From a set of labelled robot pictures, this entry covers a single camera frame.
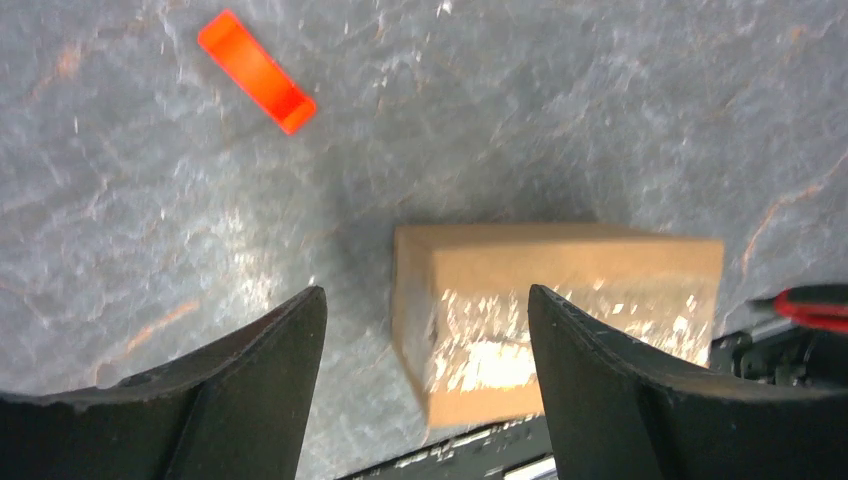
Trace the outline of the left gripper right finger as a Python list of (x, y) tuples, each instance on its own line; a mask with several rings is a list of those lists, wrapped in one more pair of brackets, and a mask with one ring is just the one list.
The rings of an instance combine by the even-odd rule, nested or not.
[(665, 353), (534, 285), (528, 320), (563, 479), (843, 479), (845, 389), (775, 386)]

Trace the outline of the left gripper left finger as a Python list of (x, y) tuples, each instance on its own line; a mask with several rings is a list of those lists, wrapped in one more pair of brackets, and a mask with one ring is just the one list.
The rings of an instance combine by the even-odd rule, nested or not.
[(5, 479), (292, 479), (321, 362), (312, 286), (109, 388), (1, 396)]

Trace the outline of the brown cardboard express box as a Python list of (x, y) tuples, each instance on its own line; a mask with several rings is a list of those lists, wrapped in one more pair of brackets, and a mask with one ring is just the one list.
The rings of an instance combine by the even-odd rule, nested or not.
[(531, 286), (704, 366), (723, 266), (719, 239), (610, 224), (399, 226), (393, 344), (431, 427), (539, 414)]

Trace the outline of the red black utility knife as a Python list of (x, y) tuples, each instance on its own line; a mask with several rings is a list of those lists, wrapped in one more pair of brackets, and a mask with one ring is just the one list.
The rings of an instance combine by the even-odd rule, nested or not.
[(770, 298), (750, 300), (748, 305), (805, 328), (847, 333), (846, 283), (796, 286)]

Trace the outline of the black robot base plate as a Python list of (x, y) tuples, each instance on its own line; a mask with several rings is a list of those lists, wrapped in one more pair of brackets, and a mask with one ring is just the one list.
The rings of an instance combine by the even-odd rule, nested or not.
[[(710, 368), (763, 384), (847, 385), (847, 336), (785, 319), (712, 342)], [(547, 422), (528, 416), (485, 425), (349, 474), (349, 479), (557, 479)]]

